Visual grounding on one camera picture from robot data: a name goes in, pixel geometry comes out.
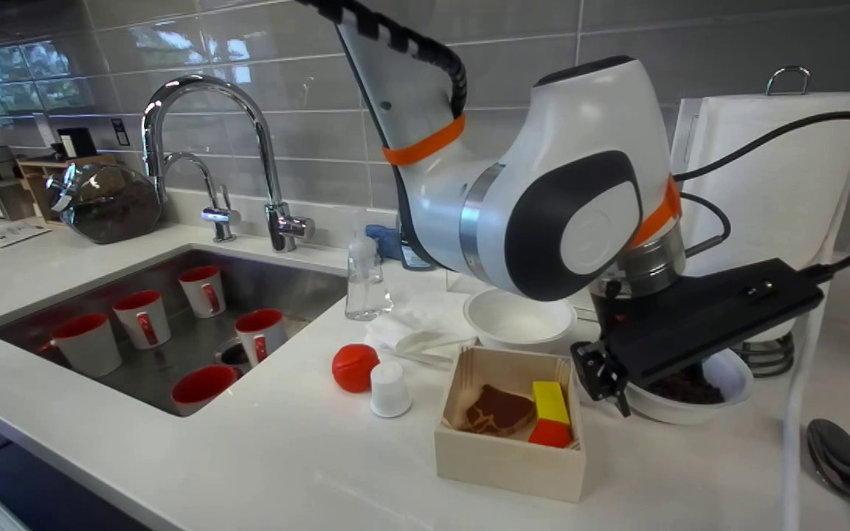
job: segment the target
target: kettle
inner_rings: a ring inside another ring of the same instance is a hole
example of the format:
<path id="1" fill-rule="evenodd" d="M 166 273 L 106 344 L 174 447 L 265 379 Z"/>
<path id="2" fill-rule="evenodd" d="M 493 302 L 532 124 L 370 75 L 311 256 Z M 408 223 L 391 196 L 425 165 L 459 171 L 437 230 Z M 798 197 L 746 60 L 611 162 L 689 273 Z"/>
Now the kettle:
<path id="1" fill-rule="evenodd" d="M 47 190 L 59 196 L 50 209 L 97 245 L 150 234 L 166 220 L 156 187 L 128 165 L 71 162 Z"/>

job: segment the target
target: yellow block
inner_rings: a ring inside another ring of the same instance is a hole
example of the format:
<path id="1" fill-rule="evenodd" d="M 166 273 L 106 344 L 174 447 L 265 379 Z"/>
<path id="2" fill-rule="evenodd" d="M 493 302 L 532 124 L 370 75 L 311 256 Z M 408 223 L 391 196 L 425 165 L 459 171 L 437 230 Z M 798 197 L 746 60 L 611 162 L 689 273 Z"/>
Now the yellow block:
<path id="1" fill-rule="evenodd" d="M 537 420 L 569 426 L 565 386 L 558 382 L 534 382 Z"/>

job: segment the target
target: spoon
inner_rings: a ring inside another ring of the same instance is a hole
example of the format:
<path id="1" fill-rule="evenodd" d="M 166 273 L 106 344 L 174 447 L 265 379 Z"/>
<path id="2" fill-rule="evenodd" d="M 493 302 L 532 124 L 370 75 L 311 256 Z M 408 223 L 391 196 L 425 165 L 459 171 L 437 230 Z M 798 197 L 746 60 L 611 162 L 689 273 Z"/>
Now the spoon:
<path id="1" fill-rule="evenodd" d="M 850 435 L 829 420 L 814 420 L 805 428 L 805 442 L 814 470 L 838 495 L 850 498 Z"/>

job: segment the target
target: bottle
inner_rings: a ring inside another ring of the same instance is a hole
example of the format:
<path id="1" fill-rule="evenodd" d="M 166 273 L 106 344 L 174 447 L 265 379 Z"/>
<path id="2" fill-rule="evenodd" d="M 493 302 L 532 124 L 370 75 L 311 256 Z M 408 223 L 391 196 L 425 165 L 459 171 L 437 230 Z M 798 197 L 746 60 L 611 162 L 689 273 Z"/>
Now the bottle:
<path id="1" fill-rule="evenodd" d="M 366 234 L 361 234 L 347 248 L 347 282 L 347 318 L 370 321 L 378 310 L 391 308 L 383 262 L 378 256 L 375 239 Z"/>

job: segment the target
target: gray tile backsplash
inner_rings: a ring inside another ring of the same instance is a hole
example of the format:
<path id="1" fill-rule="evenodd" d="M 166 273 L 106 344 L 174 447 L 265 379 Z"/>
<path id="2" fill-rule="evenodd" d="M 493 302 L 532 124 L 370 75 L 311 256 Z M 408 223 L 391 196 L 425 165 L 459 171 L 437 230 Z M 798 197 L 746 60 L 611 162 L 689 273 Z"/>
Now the gray tile backsplash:
<path id="1" fill-rule="evenodd" d="M 478 156 L 509 152 L 544 75 L 615 53 L 648 63 L 670 127 L 681 99 L 755 94 L 789 63 L 811 69 L 814 91 L 850 91 L 850 0 L 366 3 L 463 56 L 466 146 Z M 31 115 L 47 113 L 54 127 L 88 127 L 100 152 L 140 165 L 143 106 L 196 72 L 239 82 L 264 106 L 290 197 L 397 208 L 392 169 L 333 28 L 296 0 L 50 0 L 0 12 L 0 143 L 41 146 Z M 130 149 L 112 119 L 128 124 Z M 166 143 L 203 153 L 237 196 L 264 196 L 251 124 L 227 99 L 183 99 Z M 193 171 L 177 165 L 168 184 L 200 190 Z M 850 208 L 838 245 L 850 245 Z"/>

